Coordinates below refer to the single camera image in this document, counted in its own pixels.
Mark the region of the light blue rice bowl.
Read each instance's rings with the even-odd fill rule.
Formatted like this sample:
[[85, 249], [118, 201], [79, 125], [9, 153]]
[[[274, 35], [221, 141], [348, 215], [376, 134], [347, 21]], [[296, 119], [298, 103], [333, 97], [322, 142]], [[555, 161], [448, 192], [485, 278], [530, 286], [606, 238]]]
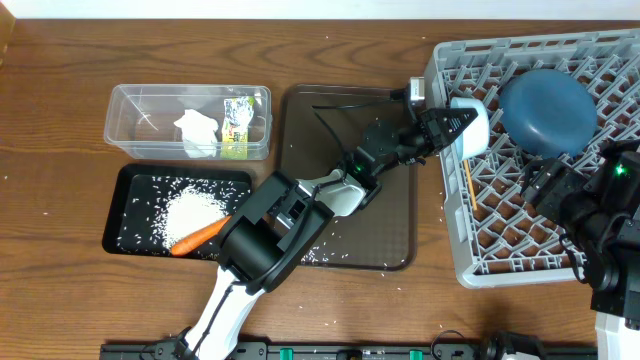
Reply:
[[455, 97], [450, 105], [452, 108], [473, 108], [477, 112], [476, 118], [454, 142], [458, 160], [464, 161], [483, 153], [490, 137], [489, 116], [483, 103], [477, 99]]

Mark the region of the wooden chopstick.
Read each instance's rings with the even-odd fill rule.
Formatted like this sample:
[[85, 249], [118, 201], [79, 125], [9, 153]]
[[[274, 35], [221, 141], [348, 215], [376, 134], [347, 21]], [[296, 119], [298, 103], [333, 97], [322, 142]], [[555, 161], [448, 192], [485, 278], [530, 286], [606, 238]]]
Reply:
[[469, 161], [468, 161], [468, 159], [465, 159], [465, 160], [463, 160], [462, 163], [463, 163], [465, 174], [466, 174], [466, 180], [467, 180], [467, 185], [468, 185], [468, 191], [469, 191], [469, 196], [470, 196], [470, 200], [471, 200], [472, 210], [473, 211], [477, 211], [478, 205], [477, 205], [476, 194], [475, 194], [475, 189], [474, 189], [474, 185], [473, 185], [473, 179], [472, 179], [472, 175], [471, 175], [471, 168], [470, 168], [470, 165], [469, 165]]

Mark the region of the blue plate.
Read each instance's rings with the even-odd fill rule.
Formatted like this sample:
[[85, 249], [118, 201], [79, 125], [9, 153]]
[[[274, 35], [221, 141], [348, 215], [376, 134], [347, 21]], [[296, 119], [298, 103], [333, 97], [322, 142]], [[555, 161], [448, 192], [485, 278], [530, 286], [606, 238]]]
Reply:
[[528, 71], [504, 87], [500, 122], [524, 151], [542, 158], [578, 155], [598, 129], [594, 100], [566, 73]]

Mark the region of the foil and yellow snack wrapper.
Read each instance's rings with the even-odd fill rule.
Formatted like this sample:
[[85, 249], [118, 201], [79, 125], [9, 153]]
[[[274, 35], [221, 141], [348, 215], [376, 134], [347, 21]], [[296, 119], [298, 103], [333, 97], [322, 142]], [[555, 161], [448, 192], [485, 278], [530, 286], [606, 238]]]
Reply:
[[249, 125], [254, 117], [255, 98], [241, 96], [224, 100], [224, 120], [221, 128], [221, 157], [230, 160], [248, 159]]

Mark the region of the white tissue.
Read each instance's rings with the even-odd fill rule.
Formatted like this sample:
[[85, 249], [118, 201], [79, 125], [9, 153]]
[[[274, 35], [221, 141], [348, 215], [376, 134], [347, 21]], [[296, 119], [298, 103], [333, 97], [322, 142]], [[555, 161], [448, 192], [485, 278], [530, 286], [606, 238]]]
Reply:
[[218, 121], [194, 109], [186, 109], [184, 115], [174, 122], [181, 131], [184, 151], [189, 158], [216, 157], [218, 154]]

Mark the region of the orange carrot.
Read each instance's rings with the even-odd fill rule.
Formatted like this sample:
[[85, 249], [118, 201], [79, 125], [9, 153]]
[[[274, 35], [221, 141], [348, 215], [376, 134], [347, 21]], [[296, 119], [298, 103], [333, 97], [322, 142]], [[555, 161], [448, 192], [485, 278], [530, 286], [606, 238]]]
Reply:
[[230, 219], [230, 216], [226, 216], [188, 235], [171, 247], [171, 254], [173, 256], [185, 256], [191, 253], [197, 247], [215, 237]]

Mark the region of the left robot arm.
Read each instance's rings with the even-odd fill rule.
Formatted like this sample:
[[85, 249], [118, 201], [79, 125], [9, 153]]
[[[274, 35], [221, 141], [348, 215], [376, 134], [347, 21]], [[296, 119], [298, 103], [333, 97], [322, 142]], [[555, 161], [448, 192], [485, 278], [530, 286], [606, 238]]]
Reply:
[[488, 115], [481, 105], [453, 103], [410, 113], [404, 128], [377, 120], [362, 142], [344, 152], [336, 169], [314, 180], [295, 180], [276, 171], [232, 215], [177, 242], [174, 256], [211, 241], [219, 264], [214, 291], [197, 324], [176, 339], [176, 359], [224, 359], [258, 298], [277, 288], [299, 265], [336, 217], [362, 210], [381, 190], [380, 174], [398, 165], [424, 163], [466, 139], [480, 150], [487, 131], [477, 127]]

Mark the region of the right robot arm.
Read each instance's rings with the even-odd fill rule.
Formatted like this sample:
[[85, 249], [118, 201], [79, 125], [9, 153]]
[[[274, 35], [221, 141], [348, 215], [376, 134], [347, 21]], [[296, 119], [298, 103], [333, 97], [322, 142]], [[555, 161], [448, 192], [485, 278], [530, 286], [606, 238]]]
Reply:
[[592, 289], [600, 359], [639, 357], [639, 142], [605, 143], [587, 177], [558, 159], [530, 162], [520, 196], [564, 229], [585, 256], [568, 252], [574, 276]]

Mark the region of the grey dishwasher rack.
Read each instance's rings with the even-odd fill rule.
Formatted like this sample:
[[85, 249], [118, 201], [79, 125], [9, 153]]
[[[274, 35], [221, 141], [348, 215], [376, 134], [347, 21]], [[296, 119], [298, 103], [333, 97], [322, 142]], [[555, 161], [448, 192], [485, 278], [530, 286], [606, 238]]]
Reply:
[[[596, 129], [577, 154], [533, 155], [505, 130], [502, 92], [533, 70], [568, 75], [594, 103]], [[489, 116], [485, 151], [463, 159], [450, 146], [440, 156], [458, 282], [480, 289], [573, 280], [585, 258], [562, 224], [599, 209], [602, 149], [639, 137], [638, 31], [443, 42], [424, 80], [429, 106], [471, 98]]]

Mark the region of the brown serving tray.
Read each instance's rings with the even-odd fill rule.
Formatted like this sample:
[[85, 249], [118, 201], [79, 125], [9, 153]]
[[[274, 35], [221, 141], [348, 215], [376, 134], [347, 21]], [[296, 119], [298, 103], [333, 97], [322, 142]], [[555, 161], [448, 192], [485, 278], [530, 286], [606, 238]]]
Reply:
[[[341, 152], [315, 106], [348, 151], [362, 141], [366, 127], [384, 120], [404, 125], [403, 106], [388, 103], [384, 88], [296, 85], [280, 112], [278, 168], [295, 179], [316, 179], [337, 167]], [[379, 177], [380, 193], [365, 209], [331, 220], [301, 259], [305, 266], [398, 271], [416, 250], [415, 171], [399, 166]]]

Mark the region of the white rice pile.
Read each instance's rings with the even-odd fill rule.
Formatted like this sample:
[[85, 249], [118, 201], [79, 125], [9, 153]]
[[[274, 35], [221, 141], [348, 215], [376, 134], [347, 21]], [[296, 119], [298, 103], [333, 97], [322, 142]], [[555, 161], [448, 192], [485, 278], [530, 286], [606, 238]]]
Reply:
[[158, 219], [162, 245], [170, 250], [188, 235], [228, 215], [227, 202], [188, 186], [171, 198]]

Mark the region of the black plastic tray bin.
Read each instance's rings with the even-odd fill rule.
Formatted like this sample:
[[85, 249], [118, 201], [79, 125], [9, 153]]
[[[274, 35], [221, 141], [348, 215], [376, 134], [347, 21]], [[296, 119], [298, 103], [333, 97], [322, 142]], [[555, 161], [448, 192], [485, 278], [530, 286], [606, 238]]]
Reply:
[[117, 177], [102, 238], [111, 254], [169, 257], [162, 245], [158, 219], [168, 201], [194, 186], [227, 202], [234, 213], [251, 194], [251, 177], [234, 170], [129, 164]]

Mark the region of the clear plastic bin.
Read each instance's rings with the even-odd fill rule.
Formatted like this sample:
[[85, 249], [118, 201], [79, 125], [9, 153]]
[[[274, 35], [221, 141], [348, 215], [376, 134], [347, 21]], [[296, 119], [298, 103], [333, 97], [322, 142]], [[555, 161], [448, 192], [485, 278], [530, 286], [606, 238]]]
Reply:
[[[214, 84], [121, 84], [112, 93], [107, 110], [104, 140], [136, 159], [230, 160], [221, 157], [224, 100], [255, 98], [249, 125], [248, 159], [264, 160], [269, 154], [272, 128], [271, 92], [265, 86]], [[186, 109], [194, 109], [218, 121], [216, 157], [189, 158], [181, 131], [174, 122]]]

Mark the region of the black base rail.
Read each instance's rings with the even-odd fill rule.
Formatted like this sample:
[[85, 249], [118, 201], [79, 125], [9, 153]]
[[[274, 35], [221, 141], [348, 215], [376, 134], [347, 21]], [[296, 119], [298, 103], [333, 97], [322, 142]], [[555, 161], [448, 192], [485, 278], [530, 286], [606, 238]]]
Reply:
[[429, 346], [240, 342], [227, 358], [229, 360], [596, 360], [598, 350], [583, 346], [548, 346], [535, 336], [500, 331], [480, 344], [464, 339], [455, 343], [443, 336], [438, 336], [435, 343]]

